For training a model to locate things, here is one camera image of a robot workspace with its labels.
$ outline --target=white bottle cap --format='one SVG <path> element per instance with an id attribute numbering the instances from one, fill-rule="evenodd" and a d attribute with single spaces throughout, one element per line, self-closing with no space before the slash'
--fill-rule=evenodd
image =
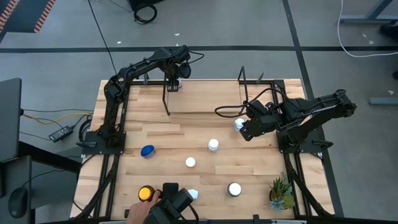
<path id="1" fill-rule="evenodd" d="M 242 118 L 238 118 L 235 120 L 234 128 L 235 131 L 239 131 L 243 127 L 244 120 Z"/>
<path id="2" fill-rule="evenodd" d="M 231 183 L 228 185 L 228 193 L 232 197 L 237 197 L 241 194 L 242 188 L 238 183 Z"/>
<path id="3" fill-rule="evenodd" d="M 188 167 L 194 167 L 194 166 L 195 166 L 195 159 L 192 158 L 192 157 L 188 157 L 188 159 L 185 160 L 185 164 L 186 164 Z"/>
<path id="4" fill-rule="evenodd" d="M 208 146 L 210 151 L 216 151 L 218 149 L 218 141 L 216 139 L 211 139 Z"/>
<path id="5" fill-rule="evenodd" d="M 198 198 L 198 191 L 197 191 L 197 190 L 195 190 L 195 189 L 189 189 L 189 190 L 188 190 L 188 193 L 191 195 L 191 197 L 192 197 L 193 199 L 197 199 L 197 198 Z"/>
<path id="6" fill-rule="evenodd" d="M 178 87 L 181 88 L 182 87 L 182 80 L 181 80 L 181 78 L 178 78 L 177 80 L 178 80 Z"/>

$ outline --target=concrete floor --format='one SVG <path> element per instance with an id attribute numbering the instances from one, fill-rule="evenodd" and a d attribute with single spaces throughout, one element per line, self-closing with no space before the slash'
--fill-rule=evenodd
<path id="1" fill-rule="evenodd" d="M 125 0 L 113 0 L 127 7 Z M 345 0 L 344 13 L 364 14 L 374 1 Z M 293 46 L 281 0 L 166 0 L 156 4 L 158 18 L 141 26 L 130 14 L 107 0 L 92 1 L 110 47 L 269 45 Z M 336 24 L 340 1 L 289 0 L 301 46 L 338 46 Z M 383 14 L 394 14 L 394 1 Z M 343 24 L 345 45 L 397 45 L 378 33 L 377 24 Z M 57 0 L 39 34 L 7 33 L 0 48 L 103 47 L 100 34 L 85 0 Z M 192 65 L 192 78 L 235 78 L 240 66 L 251 78 L 302 78 L 293 51 L 204 51 L 203 60 Z M 371 54 L 380 52 L 353 52 Z M 136 62 L 150 52 L 112 53 L 117 69 Z M 344 52 L 304 52 L 315 96 L 344 88 L 358 105 L 348 119 L 323 125 L 326 139 L 335 145 L 330 156 L 346 217 L 398 220 L 396 210 L 398 163 L 396 143 L 398 107 L 370 106 L 371 96 L 398 93 L 398 56 L 352 58 Z M 93 109 L 100 80 L 113 69 L 107 53 L 0 54 L 0 80 L 22 78 L 22 108 L 56 110 Z M 160 78 L 153 71 L 151 78 Z M 63 113 L 38 114 L 52 119 Z M 77 118 L 62 124 L 73 124 Z M 56 126 L 43 126 L 21 118 L 21 131 L 48 136 Z M 23 141 L 60 152 L 74 146 L 77 135 L 56 144 L 21 134 Z M 66 183 L 71 191 L 75 182 Z M 37 212 L 38 222 L 68 218 L 72 196 L 65 202 Z"/>

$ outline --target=wooden table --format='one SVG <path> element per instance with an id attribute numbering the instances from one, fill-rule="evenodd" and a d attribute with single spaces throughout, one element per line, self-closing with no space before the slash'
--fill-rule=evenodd
<path id="1" fill-rule="evenodd" d="M 299 79 L 284 81 L 290 98 L 304 98 Z M 102 81 L 99 88 L 91 129 L 103 123 L 106 82 Z M 248 85 L 249 99 L 264 88 L 264 85 Z M 161 86 L 132 86 L 125 125 L 126 149 L 119 162 L 112 220 L 124 219 L 124 210 L 139 201 L 137 191 L 143 185 L 161 189 L 164 182 L 178 182 L 180 187 L 197 189 L 199 196 L 192 205 L 202 219 L 252 219 L 253 214 L 259 214 L 262 219 L 293 218 L 292 209 L 276 213 L 269 206 L 269 186 L 285 172 L 276 133 L 246 142 L 233 129 L 234 119 L 221 118 L 213 112 L 217 106 L 239 105 L 243 98 L 244 87 L 236 80 L 184 80 L 179 92 L 168 93 L 171 115 L 167 116 Z M 272 101 L 271 92 L 259 100 L 264 104 Z M 207 148 L 213 138 L 220 143 L 215 154 Z M 141 148 L 147 144 L 156 148 L 152 159 L 140 155 Z M 195 158 L 194 168 L 185 165 L 188 157 Z M 307 187 L 325 210 L 333 213 L 321 160 L 311 154 L 301 154 L 301 160 Z M 97 155 L 81 169 L 75 202 L 82 207 L 98 187 L 102 161 L 103 156 Z M 231 182 L 242 186 L 238 198 L 229 198 L 225 193 Z M 300 213 L 304 214 L 301 193 L 296 189 Z M 107 197 L 106 190 L 100 215 L 104 215 Z M 71 217 L 79 212 L 73 206 Z M 189 209 L 183 215 L 193 219 Z"/>

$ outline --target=plant pot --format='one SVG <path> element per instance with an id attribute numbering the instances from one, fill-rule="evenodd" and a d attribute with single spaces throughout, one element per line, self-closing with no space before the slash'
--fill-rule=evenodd
<path id="1" fill-rule="evenodd" d="M 270 190 L 269 191 L 269 201 L 272 201 L 272 199 L 271 199 L 271 193 L 272 193 L 272 190 Z"/>

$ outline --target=potted plant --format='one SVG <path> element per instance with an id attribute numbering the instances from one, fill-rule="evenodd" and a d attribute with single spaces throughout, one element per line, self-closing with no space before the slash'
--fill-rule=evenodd
<path id="1" fill-rule="evenodd" d="M 276 212 L 294 207 L 292 186 L 289 184 L 284 174 L 282 174 L 282 177 L 278 177 L 274 180 L 274 185 L 269 192 L 269 205 Z"/>

